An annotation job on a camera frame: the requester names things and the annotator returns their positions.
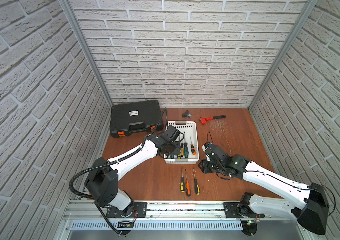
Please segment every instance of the metal rail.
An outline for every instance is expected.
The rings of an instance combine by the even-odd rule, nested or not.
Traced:
[[[88,46],[86,37],[82,31],[82,28],[80,27],[79,21],[76,18],[76,15],[75,15],[73,7],[71,6],[70,0],[60,0],[60,3],[62,5],[64,13],[66,14],[68,22],[70,23],[71,28],[79,42],[79,45],[83,50],[83,53],[88,61],[88,64],[94,73],[95,79],[98,82],[99,87],[102,90],[102,93],[106,98],[107,104],[110,107],[112,107],[114,105],[113,101],[111,100],[110,94],[108,93],[106,85],[103,82],[103,78],[102,78],[102,75],[100,74],[98,65],[96,64],[94,56],[91,53],[90,47]]]
[[[279,49],[279,52],[277,53],[277,56],[275,57],[273,63],[271,64],[269,70],[267,71],[265,77],[263,78],[263,81],[261,85],[259,86],[259,89],[257,90],[253,100],[251,101],[248,109],[251,111],[255,104],[258,102],[259,98],[262,95],[263,90],[269,83],[271,77],[274,74],[274,71],[277,69],[279,64],[282,62],[283,58],[285,57],[285,54],[290,49],[291,45],[295,41],[295,39],[298,36],[298,33],[302,29],[303,25],[305,24],[307,18],[311,14],[312,10],[314,9],[315,5],[317,4],[318,0],[307,0],[306,4],[303,6],[302,12],[299,15],[297,21],[295,22],[294,26],[292,27],[290,33],[286,37],[285,42],[283,42],[282,47]]]

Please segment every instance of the toolbox handle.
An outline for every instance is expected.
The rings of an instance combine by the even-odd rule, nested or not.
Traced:
[[[138,128],[138,129],[132,129],[136,125],[143,125],[143,128]],[[144,127],[144,122],[132,122],[129,124],[129,132],[130,133],[136,133],[136,132],[143,132],[146,131],[146,128]]]

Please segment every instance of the white brick wall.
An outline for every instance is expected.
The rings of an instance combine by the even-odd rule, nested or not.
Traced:
[[[251,114],[282,175],[334,192],[340,239],[340,0],[319,0]]]
[[[52,239],[109,109],[59,1],[0,1],[0,239]]]
[[[245,108],[256,90],[248,87],[260,85],[305,1],[71,3],[114,103]],[[233,86],[229,103],[208,93]]]

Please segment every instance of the black toolbox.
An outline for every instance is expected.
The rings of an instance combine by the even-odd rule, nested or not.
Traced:
[[[123,103],[111,107],[111,137],[129,136],[135,132],[151,132],[161,116],[158,100]],[[163,129],[163,121],[157,130]]]

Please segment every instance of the aluminum frame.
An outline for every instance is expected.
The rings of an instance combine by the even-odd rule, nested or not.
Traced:
[[[307,18],[313,11],[315,5],[317,5],[318,0],[307,0],[306,4],[302,8],[302,12],[300,13],[297,21],[295,22],[294,26],[292,27],[290,33],[286,37],[286,40],[283,42],[281,48],[279,49],[279,52],[277,53],[277,56],[275,57],[273,63],[271,64],[269,70],[267,71],[265,77],[262,80],[262,83],[260,84],[257,92],[254,95],[253,100],[249,104],[249,111],[251,111],[255,104],[258,102],[258,99],[261,97],[263,90],[271,80],[271,77],[274,74],[274,71],[278,68],[279,64],[282,62],[283,58],[285,57],[285,54],[290,49],[291,45],[297,38],[300,30],[302,29],[303,25],[305,24]]]
[[[102,75],[100,74],[98,65],[96,64],[94,56],[90,50],[90,47],[88,46],[85,34],[83,33],[82,28],[80,27],[78,19],[76,18],[76,15],[70,3],[70,0],[60,0],[60,3],[63,9],[63,12],[66,14],[68,22],[71,24],[71,28],[76,36],[76,39],[78,40],[79,45],[82,48],[83,53],[88,61],[88,65],[93,71],[95,79],[98,82],[99,87],[102,90],[102,93],[106,98],[107,104],[110,107],[112,107],[114,103],[110,97],[110,94],[108,93],[105,83],[103,82],[103,78],[102,78]]]
[[[69,236],[70,230],[77,220],[99,220],[100,215],[98,209],[93,204],[94,200],[71,200],[63,214],[58,231],[54,236],[54,240],[66,240]],[[224,202],[230,201],[158,201],[150,200],[147,202],[146,218],[143,220],[152,220],[152,222],[162,223],[163,221],[202,221],[226,223],[229,220],[238,222],[243,220],[239,218],[226,218]],[[116,217],[109,218],[114,220],[131,220],[132,218]],[[255,220],[255,218],[246,218],[247,220]],[[267,220],[287,220],[273,215],[265,215],[260,221]]]

